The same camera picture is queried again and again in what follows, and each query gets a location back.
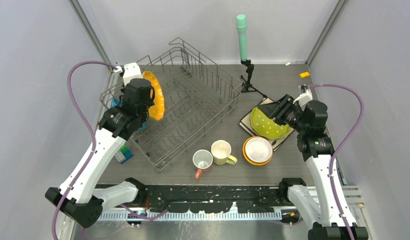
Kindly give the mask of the green polka dot plate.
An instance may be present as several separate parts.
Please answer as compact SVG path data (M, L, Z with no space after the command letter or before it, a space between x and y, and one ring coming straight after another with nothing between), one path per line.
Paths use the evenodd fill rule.
M252 129L261 137L269 140L282 139L287 136L291 129L288 125L279 125L272 119L267 118L259 109L252 109L249 116Z

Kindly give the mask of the orange polka dot plate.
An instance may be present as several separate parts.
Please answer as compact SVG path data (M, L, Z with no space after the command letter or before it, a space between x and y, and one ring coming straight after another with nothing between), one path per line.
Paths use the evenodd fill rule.
M142 75L144 79L151 82L155 92L155 98L153 100L154 105L148 110L149 117L156 121L160 121L163 119L165 113L165 100L161 85L157 77L152 72L144 71Z

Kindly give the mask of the square floral plate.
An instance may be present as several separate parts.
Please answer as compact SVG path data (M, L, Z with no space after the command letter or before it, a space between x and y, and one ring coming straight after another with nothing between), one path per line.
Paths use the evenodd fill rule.
M264 116L257 106L253 107L239 122L239 125L251 136L263 137L275 152L284 141L293 133L288 125L277 125Z

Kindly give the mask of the blue polka dot plate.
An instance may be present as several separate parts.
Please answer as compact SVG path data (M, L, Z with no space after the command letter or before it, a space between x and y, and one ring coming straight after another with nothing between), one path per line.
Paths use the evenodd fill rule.
M112 101L111 101L111 107L112 108L113 107L118 107L118 108L122 107L122 101L120 99L113 98Z

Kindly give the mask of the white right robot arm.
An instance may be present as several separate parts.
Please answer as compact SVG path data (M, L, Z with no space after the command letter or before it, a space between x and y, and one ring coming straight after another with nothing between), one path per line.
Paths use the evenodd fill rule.
M261 104L259 110L279 125L288 125L297 133L298 150L311 171L318 200L310 196L300 178L283 178L278 199L293 204L308 226L310 240L367 240L368 230L358 226L344 193L331 138L326 134L327 106L311 100L300 107L290 95L276 102Z

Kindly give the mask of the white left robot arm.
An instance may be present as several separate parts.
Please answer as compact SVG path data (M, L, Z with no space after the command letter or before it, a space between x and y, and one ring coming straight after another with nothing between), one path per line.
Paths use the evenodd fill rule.
M121 104L108 109L100 120L91 149L60 187L46 191L45 198L83 228L91 227L103 211L124 203L140 207L146 202L146 186L132 177L105 189L95 187L114 155L148 120L154 98L150 81L133 78L126 83Z

